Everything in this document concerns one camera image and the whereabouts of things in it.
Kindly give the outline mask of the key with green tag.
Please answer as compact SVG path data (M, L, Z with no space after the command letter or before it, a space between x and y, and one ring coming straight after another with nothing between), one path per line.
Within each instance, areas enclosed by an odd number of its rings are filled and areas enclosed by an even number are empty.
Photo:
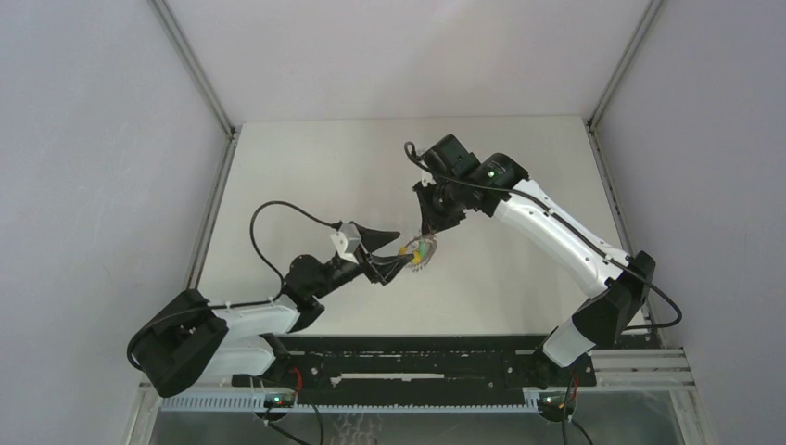
M427 247L424 243L417 243L416 245L412 246L411 254L412 254L412 265L419 265L424 261L425 253L427 251Z

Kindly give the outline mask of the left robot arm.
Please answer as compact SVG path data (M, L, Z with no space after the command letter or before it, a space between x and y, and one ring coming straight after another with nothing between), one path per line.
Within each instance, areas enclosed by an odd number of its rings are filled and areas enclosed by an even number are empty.
M325 311L322 298L357 277L389 284L418 256L408 248L395 256L375 255L398 237L342 223L331 235L336 253L330 260L296 257L279 296L257 302L213 304L197 289L186 289L132 337L129 362L164 398L208 377L252 375L279 386L290 363L277 337L310 327Z

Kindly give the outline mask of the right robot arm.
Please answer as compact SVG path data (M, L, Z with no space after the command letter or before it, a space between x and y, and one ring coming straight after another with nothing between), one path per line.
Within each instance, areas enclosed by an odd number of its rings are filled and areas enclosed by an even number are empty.
M601 240L557 205L511 157L494 153L481 161L448 134L425 153L404 146L408 160L430 175L413 188L422 230L431 235L457 226L468 210L486 214L527 237L577 283L586 301L536 350L536 373L561 385L585 353L607 347L629 327L648 293L654 260L630 255Z

